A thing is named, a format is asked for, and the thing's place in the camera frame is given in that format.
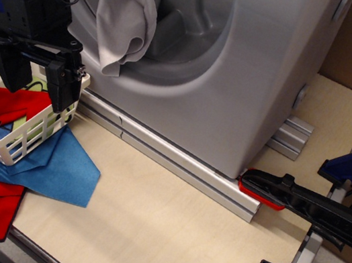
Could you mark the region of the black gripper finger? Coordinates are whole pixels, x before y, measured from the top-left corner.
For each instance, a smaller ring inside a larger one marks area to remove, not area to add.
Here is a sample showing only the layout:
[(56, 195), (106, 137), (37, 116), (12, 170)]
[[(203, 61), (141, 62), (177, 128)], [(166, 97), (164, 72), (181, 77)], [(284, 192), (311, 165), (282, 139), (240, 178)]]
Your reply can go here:
[(10, 92), (24, 88), (32, 81), (30, 61), (12, 45), (0, 45), (0, 77)]
[(45, 71), (47, 89), (55, 113), (64, 111), (79, 100), (82, 79), (86, 75), (79, 53), (56, 54)]

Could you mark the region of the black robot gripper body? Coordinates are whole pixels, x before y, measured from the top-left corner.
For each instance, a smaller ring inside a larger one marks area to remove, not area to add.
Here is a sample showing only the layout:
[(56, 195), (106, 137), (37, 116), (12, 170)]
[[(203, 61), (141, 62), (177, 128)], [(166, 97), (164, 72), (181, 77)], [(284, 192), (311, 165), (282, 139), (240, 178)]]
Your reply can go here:
[(53, 48), (68, 67), (80, 67), (83, 47), (68, 31), (72, 22), (69, 0), (1, 1), (2, 34), (17, 42)]

